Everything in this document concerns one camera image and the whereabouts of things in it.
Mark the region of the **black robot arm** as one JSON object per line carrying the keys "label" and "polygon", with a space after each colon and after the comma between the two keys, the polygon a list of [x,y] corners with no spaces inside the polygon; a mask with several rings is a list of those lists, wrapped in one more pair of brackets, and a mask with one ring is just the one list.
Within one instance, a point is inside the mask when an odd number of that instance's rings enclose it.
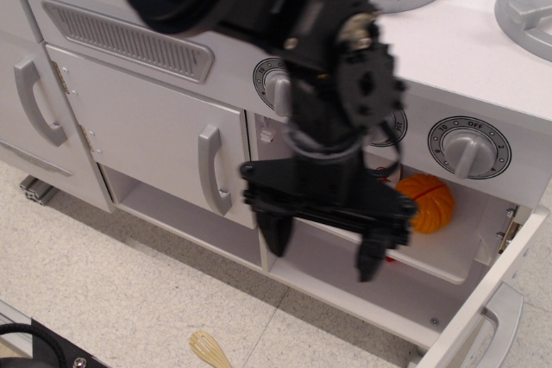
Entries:
{"label": "black robot arm", "polygon": [[395,138],[386,119],[402,108],[405,91],[380,42],[372,0],[127,1],[156,32],[215,31],[282,58],[291,81],[285,138],[292,156],[241,165],[245,201],[277,256],[296,218],[360,234],[359,278],[373,279],[387,251],[408,242],[417,206],[384,181],[397,164],[372,170],[364,162],[373,128]]}

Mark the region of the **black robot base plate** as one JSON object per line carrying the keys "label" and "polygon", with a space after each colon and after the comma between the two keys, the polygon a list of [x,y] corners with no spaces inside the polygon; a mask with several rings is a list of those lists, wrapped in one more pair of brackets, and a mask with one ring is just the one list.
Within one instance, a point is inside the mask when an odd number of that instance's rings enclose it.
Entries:
{"label": "black robot base plate", "polygon": [[25,334],[31,337],[31,357],[1,357],[2,367],[88,367],[106,368],[103,361],[55,334],[39,322],[5,323],[1,335]]}

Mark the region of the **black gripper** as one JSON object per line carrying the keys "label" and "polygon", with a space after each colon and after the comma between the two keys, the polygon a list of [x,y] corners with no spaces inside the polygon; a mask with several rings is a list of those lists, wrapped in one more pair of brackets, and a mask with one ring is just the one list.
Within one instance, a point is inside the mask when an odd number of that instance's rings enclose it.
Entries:
{"label": "black gripper", "polygon": [[269,250],[285,255],[296,218],[362,236],[356,267],[370,282],[388,247],[406,246],[416,204],[378,181],[360,147],[329,157],[294,153],[286,159],[249,161],[240,167],[247,182],[243,196],[255,213]]}

